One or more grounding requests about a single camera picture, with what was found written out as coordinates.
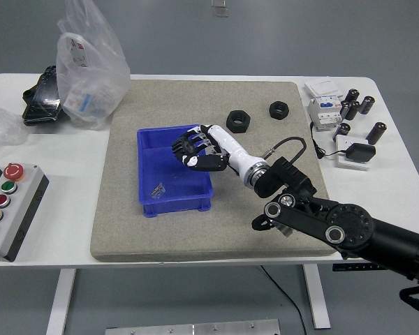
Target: table leg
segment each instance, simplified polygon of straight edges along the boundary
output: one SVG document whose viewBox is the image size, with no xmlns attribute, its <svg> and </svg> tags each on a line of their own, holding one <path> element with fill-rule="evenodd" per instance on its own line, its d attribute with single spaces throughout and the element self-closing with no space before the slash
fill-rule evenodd
<svg viewBox="0 0 419 335">
<path fill-rule="evenodd" d="M 306 277 L 307 293 L 309 294 L 315 329 L 330 328 L 328 309 L 324 300 L 318 266 L 316 264 L 304 264 L 302 267 Z"/>
<path fill-rule="evenodd" d="M 62 335 L 64 333 L 75 274 L 76 269 L 61 269 L 48 321 L 47 335 Z"/>
</svg>

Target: plastic bag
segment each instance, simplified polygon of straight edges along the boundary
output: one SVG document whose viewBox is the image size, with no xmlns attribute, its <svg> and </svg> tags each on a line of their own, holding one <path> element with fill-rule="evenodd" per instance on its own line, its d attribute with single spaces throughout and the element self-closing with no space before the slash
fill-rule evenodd
<svg viewBox="0 0 419 335">
<path fill-rule="evenodd" d="M 73 122 L 99 128 L 131 85 L 118 38 L 92 0 L 66 0 L 58 22 L 57 87 Z"/>
<path fill-rule="evenodd" d="M 22 144 L 27 137 L 21 116 L 0 108 L 0 146 Z"/>
</svg>

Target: green button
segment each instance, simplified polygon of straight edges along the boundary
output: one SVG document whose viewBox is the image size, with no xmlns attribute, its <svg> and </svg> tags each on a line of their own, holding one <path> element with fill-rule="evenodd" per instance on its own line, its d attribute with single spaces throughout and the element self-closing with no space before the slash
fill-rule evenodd
<svg viewBox="0 0 419 335">
<path fill-rule="evenodd" d="M 12 194 L 17 190 L 17 184 L 14 181 L 5 181 L 1 185 L 1 190 L 5 194 Z"/>
</svg>

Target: white circuit breaker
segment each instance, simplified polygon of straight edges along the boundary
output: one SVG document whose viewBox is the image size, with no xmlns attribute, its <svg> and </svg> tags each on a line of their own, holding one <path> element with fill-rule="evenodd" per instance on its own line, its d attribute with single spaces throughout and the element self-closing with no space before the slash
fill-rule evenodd
<svg viewBox="0 0 419 335">
<path fill-rule="evenodd" d="M 341 102 L 337 96 L 317 96 L 310 100 L 307 112 L 318 131 L 328 131 L 342 121 Z"/>
</svg>

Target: red button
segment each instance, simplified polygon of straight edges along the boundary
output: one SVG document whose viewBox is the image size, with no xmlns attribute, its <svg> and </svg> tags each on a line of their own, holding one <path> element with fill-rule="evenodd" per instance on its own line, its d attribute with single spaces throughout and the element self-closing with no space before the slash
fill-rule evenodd
<svg viewBox="0 0 419 335">
<path fill-rule="evenodd" d="M 18 180 L 23 176 L 23 167 L 17 163 L 10 163 L 3 171 L 3 176 L 9 180 Z"/>
<path fill-rule="evenodd" d="M 0 195 L 0 208 L 4 208 L 9 205 L 10 198 L 4 194 Z"/>
</svg>

